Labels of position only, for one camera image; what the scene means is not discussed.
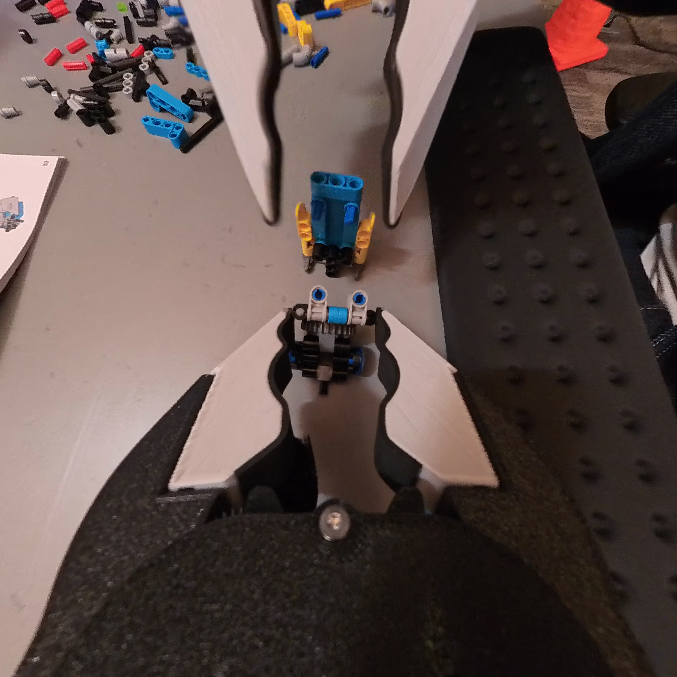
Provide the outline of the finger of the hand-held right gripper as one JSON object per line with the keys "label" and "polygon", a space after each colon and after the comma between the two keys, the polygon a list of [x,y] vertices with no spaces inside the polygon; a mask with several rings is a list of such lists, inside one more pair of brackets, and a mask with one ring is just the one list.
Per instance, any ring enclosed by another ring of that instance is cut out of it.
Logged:
{"label": "finger of the hand-held right gripper", "polygon": [[477,1],[396,1],[383,72],[390,119],[383,218],[394,227],[419,177],[478,21]]}
{"label": "finger of the hand-held right gripper", "polygon": [[186,1],[185,12],[242,169],[266,223],[280,218],[282,72],[275,1]]}

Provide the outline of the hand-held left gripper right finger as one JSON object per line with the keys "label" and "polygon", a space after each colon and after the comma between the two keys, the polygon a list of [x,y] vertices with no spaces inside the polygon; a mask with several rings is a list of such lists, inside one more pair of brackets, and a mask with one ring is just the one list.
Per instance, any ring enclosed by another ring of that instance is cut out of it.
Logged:
{"label": "hand-held left gripper right finger", "polygon": [[456,381],[456,369],[391,312],[376,315],[378,410],[376,469],[392,490],[433,485],[500,485]]}

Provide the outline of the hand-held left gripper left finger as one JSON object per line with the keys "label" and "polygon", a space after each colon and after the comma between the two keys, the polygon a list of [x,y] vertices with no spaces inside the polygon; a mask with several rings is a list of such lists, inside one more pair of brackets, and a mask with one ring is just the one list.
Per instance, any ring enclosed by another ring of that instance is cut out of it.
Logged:
{"label": "hand-held left gripper left finger", "polygon": [[170,492],[234,486],[255,459],[283,442],[291,429],[283,394],[292,379],[293,342],[294,319],[284,309],[212,370]]}

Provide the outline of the black gear brick assembly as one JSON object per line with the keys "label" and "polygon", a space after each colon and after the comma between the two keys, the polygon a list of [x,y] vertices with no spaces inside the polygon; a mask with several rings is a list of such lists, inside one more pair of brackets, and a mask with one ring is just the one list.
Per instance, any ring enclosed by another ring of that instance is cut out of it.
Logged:
{"label": "black gear brick assembly", "polygon": [[376,317],[368,309],[366,291],[353,291],[345,306],[335,306],[323,286],[314,286],[308,302],[293,307],[292,317],[300,323],[303,337],[289,349],[291,368],[315,380],[319,395],[327,395],[333,383],[362,374],[366,359],[363,349],[353,344],[353,336],[358,328],[372,326]]}

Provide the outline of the blue yellow brick assembly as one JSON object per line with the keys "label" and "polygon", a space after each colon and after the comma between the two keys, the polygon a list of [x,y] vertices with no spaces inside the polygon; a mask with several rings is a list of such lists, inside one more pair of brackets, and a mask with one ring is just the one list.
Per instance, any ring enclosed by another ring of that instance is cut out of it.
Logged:
{"label": "blue yellow brick assembly", "polygon": [[361,217],[364,181],[356,175],[314,171],[311,201],[295,208],[303,267],[309,274],[317,265],[327,277],[350,270],[359,280],[368,256],[376,215]]}

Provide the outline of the grey desk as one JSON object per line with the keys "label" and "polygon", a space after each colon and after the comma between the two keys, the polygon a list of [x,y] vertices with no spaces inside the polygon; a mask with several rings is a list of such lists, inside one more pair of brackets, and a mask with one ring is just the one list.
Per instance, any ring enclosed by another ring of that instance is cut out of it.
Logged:
{"label": "grey desk", "polygon": [[[67,160],[32,249],[1,294],[1,675],[30,645],[61,561],[123,458],[202,374],[280,309],[326,284],[363,288],[445,355],[425,175],[399,225],[381,220],[393,18],[353,10],[318,23],[320,68],[283,70],[275,97],[283,198],[267,225],[225,123],[189,154],[143,130],[150,112],[116,97],[116,132],[61,121],[41,89],[87,75],[42,58],[79,34],[67,17],[31,27],[1,2],[1,152]],[[294,222],[315,170],[365,180],[377,224],[362,279],[303,271]]]}

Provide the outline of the pile of small brick parts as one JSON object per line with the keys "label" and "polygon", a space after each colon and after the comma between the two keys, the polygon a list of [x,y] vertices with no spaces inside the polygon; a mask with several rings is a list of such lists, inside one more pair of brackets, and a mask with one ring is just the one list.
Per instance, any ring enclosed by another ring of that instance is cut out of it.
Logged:
{"label": "pile of small brick parts", "polygon": [[[102,11],[102,7],[97,4],[95,1],[79,1],[82,4],[76,12],[76,18],[82,24],[81,30],[90,32],[92,34],[91,38],[86,38],[80,42],[80,36],[75,40],[75,46],[69,46],[66,48],[66,51],[69,51],[69,54],[75,54],[70,61],[63,61],[64,55],[60,51],[58,46],[55,46],[55,49],[50,52],[44,63],[46,66],[43,68],[52,67],[55,63],[65,64],[67,66],[66,70],[74,68],[75,70],[85,70],[89,75],[88,84],[95,87],[99,86],[104,87],[107,85],[108,80],[121,80],[123,78],[122,73],[129,70],[138,70],[137,62],[140,62],[144,54],[144,50],[148,51],[149,47],[142,47],[141,53],[136,55],[128,54],[128,51],[125,51],[123,45],[118,42],[111,41],[110,38],[105,37],[102,33],[99,32],[99,29],[96,26],[90,26],[88,23],[91,20],[91,15],[93,13]],[[296,28],[294,23],[297,19],[297,16],[290,7],[276,6],[277,8],[277,19],[279,22],[282,22],[285,26],[288,27],[290,35],[294,32],[293,29]],[[20,67],[25,68],[26,66],[37,66],[38,57],[37,48],[19,48],[14,46],[14,38],[10,37],[10,29],[23,29],[24,24],[19,25],[15,23],[15,20],[10,17],[10,2],[2,1],[1,2],[1,94],[9,93],[7,89],[10,81],[11,75],[23,75],[27,72],[21,71]],[[310,88],[307,90],[306,94],[309,96],[309,99],[314,100],[318,98],[322,101],[328,101],[326,106],[327,110],[330,112],[336,112],[335,109],[340,109],[339,112],[347,114],[355,114],[358,111],[358,105],[355,103],[357,99],[357,84],[360,82],[360,78],[366,76],[363,75],[364,72],[372,74],[370,69],[375,69],[374,65],[377,61],[375,58],[372,58],[373,55],[369,55],[364,63],[356,62],[350,63],[348,58],[348,48],[351,47],[353,53],[355,53],[355,48],[358,46],[358,43],[364,42],[366,44],[367,38],[373,37],[373,34],[370,30],[367,29],[358,29],[358,36],[352,37],[350,39],[346,38],[343,40],[342,44],[339,46],[339,56],[343,56],[344,60],[339,62],[334,60],[334,63],[330,67],[322,66],[320,68],[319,75],[310,75],[303,76],[306,78],[306,85],[309,83]],[[90,47],[94,47],[93,40],[103,40],[104,47],[108,49],[121,49],[122,56],[112,56],[109,57],[108,53],[100,47],[96,47],[94,51],[94,61],[89,62],[85,61],[85,56],[81,54],[82,50]]]}

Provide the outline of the black studded mat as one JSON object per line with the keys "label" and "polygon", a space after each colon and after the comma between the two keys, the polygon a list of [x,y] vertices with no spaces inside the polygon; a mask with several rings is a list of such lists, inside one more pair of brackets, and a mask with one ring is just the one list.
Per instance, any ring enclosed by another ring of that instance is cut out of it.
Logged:
{"label": "black studded mat", "polygon": [[447,356],[586,519],[676,675],[676,415],[543,33],[470,40],[425,163]]}

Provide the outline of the person's denim jacket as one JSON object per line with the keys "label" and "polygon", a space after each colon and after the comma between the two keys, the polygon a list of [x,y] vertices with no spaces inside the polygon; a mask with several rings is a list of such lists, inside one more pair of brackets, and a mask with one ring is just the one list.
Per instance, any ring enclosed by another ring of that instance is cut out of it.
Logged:
{"label": "person's denim jacket", "polygon": [[676,396],[676,321],[641,254],[676,205],[676,83],[625,124],[588,143],[588,156],[665,384]]}

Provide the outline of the building instruction booklet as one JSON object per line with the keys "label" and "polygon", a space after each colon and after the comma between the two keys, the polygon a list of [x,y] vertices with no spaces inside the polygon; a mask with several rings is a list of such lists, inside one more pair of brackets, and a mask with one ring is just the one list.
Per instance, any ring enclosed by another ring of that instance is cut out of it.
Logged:
{"label": "building instruction booklet", "polygon": [[1,154],[1,290],[21,265],[44,221],[65,157]]}

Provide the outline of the person's white shirt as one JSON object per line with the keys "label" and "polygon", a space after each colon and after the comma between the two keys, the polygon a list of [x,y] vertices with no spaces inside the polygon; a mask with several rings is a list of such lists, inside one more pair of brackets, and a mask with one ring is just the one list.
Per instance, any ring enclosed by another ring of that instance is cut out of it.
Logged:
{"label": "person's white shirt", "polygon": [[641,254],[642,264],[658,299],[676,324],[676,205],[659,220],[656,234]]}

